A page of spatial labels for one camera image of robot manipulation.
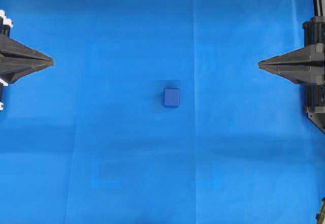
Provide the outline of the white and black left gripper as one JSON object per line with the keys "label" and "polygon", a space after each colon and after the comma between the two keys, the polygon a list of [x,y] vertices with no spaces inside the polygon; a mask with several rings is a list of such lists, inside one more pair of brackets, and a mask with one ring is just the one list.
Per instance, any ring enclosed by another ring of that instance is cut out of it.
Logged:
{"label": "white and black left gripper", "polygon": [[12,28],[13,21],[7,17],[4,10],[1,10],[1,55],[4,57],[37,59],[48,62],[42,62],[36,65],[10,65],[8,63],[1,63],[1,110],[4,109],[3,88],[5,86],[14,84],[20,78],[31,73],[54,66],[54,60],[52,58],[9,38]]}

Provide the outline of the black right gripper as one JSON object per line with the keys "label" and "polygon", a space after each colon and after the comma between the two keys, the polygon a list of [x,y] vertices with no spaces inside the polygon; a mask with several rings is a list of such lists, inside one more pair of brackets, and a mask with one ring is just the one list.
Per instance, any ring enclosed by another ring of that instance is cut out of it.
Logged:
{"label": "black right gripper", "polygon": [[303,29],[304,48],[262,60],[258,65],[294,84],[302,84],[305,112],[324,112],[324,19],[313,17],[303,24]]}

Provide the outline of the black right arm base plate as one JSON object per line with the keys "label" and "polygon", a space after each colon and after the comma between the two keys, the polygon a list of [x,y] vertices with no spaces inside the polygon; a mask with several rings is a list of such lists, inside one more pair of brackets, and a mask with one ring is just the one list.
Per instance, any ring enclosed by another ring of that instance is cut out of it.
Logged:
{"label": "black right arm base plate", "polygon": [[308,119],[324,133],[324,85],[304,86],[303,110]]}

